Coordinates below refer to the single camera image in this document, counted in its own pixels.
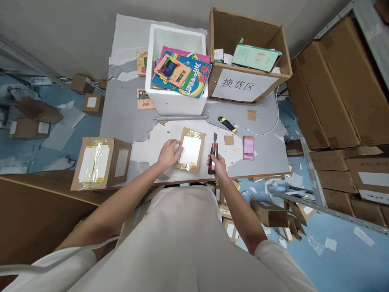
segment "wall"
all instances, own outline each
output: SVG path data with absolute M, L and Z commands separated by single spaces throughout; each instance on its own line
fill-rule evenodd
M 349 0 L 3 0 L 0 39 L 28 52 L 61 76 L 107 78 L 116 14 L 208 27 L 215 6 L 283 24 L 291 56 Z M 0 67 L 13 69 L 12 63 Z

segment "person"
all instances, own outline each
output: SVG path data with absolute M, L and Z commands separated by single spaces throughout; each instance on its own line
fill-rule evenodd
M 316 291 L 287 250 L 267 239 L 221 155 L 210 156 L 215 178 L 248 253 L 230 241 L 215 195 L 198 185 L 162 189 L 138 226 L 104 258 L 99 249 L 80 248 L 115 234 L 152 183 L 179 160 L 183 148 L 175 151 L 177 144 L 168 140 L 154 165 L 107 199 L 35 266 L 77 254 L 45 273 L 20 275 L 4 291 Z

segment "sleeve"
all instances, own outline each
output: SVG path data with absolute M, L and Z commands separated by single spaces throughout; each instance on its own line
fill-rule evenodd
M 272 240 L 261 242 L 254 256 L 290 288 L 290 291 L 313 292 L 316 288 L 289 252 Z

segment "white styrofoam box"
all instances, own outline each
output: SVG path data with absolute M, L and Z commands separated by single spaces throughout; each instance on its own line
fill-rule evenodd
M 163 46 L 206 55 L 205 35 L 152 24 L 145 83 L 146 92 L 160 115 L 200 116 L 208 98 L 208 84 L 205 85 L 204 92 L 198 99 L 175 91 L 153 89 L 154 60 L 160 57 Z

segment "table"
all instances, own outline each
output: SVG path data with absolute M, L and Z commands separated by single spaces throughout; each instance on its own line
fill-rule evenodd
M 224 116 L 231 123 L 238 125 L 238 134 L 234 138 L 234 146 L 243 150 L 242 137 L 244 135 L 252 136 L 246 128 L 253 133 L 266 133 L 274 126 L 277 120 L 277 104 L 274 93 L 267 96 L 256 106 L 208 101 L 203 111 L 203 115 L 209 116 L 207 120 L 170 121 L 164 126 L 157 125 L 157 122 L 153 121 L 153 118 L 160 116 L 156 110 L 137 109 L 137 88 L 144 88 L 145 78 L 131 74 L 137 70 L 137 62 L 133 53 L 134 48 L 137 50 L 147 49 L 148 30 L 151 23 L 158 22 L 118 15 L 112 47 L 111 78 L 108 81 L 105 95 L 100 136 L 117 138 L 129 143 L 135 142 L 131 151 L 127 182 L 145 171 L 150 164 L 156 162 L 161 145 L 167 139 L 176 138 L 179 140 L 183 127 L 194 128 L 207 134 L 200 171 L 195 175 L 171 169 L 159 177 L 155 184 L 186 183 L 214 179 L 213 176 L 207 174 L 205 165 L 212 143 L 213 132 L 218 132 L 221 154 L 230 152 L 228 155 L 225 154 L 225 158 L 229 162 L 227 172 L 230 177 L 242 178 L 264 174 L 289 173 L 283 139 L 286 129 L 280 120 L 271 133 L 265 136 L 255 136 L 254 146 L 257 155 L 254 161 L 239 159 L 239 155 L 242 156 L 242 154 L 234 152 L 233 146 L 227 147 L 224 145 L 224 135 L 232 135 L 232 133 L 218 121 L 219 116 Z M 128 27 L 130 24 L 137 27 L 136 31 L 123 29 L 123 27 Z M 129 74 L 126 74 L 125 78 L 119 78 L 121 72 Z M 257 111 L 256 122 L 248 120 L 247 112 L 249 110 Z

